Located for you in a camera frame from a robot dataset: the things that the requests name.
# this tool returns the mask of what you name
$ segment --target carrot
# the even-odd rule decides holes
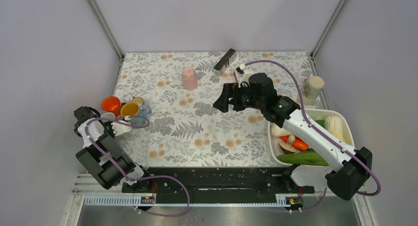
[[[287,139],[289,138],[289,136],[281,136],[280,137],[283,141],[287,141]],[[302,139],[300,138],[296,138],[295,142],[292,144],[292,146],[300,151],[307,151],[307,149],[309,148],[309,146],[302,141]]]

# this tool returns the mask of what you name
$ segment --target white wall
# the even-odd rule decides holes
[[[72,112],[117,64],[86,0],[0,0],[0,225],[58,225],[82,169]]]
[[[96,0],[124,52],[311,51],[339,0]]]
[[[373,152],[380,226],[418,220],[417,1],[349,0],[317,57],[333,108]]]

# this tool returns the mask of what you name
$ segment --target gray floor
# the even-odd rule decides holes
[[[306,206],[315,204],[315,197],[305,197]],[[177,218],[163,218],[141,214],[132,207],[84,206],[79,226],[356,226],[361,225],[352,201],[327,197],[316,209],[302,213],[278,213],[282,208],[265,207],[194,207],[186,215]],[[154,207],[153,212],[173,214],[181,211],[178,207]]]

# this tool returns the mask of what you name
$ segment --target floral pattern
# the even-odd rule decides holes
[[[234,67],[269,59],[288,69],[301,84],[312,76],[305,52],[238,52],[222,74],[213,67],[223,53],[128,53],[125,56],[115,95],[124,102],[142,97],[153,115],[145,129],[133,129],[116,138],[138,164],[148,166],[273,166],[267,121],[255,109],[221,113],[212,107],[224,83],[234,82]],[[181,73],[192,67],[198,76],[193,91],[183,88]],[[296,86],[278,66],[251,65],[266,73],[278,94],[296,99]],[[321,101],[307,106],[322,108]]]

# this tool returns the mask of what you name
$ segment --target pink cup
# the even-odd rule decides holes
[[[187,67],[183,70],[181,79],[183,80],[183,87],[186,90],[191,91],[197,88],[197,74],[191,67]]]

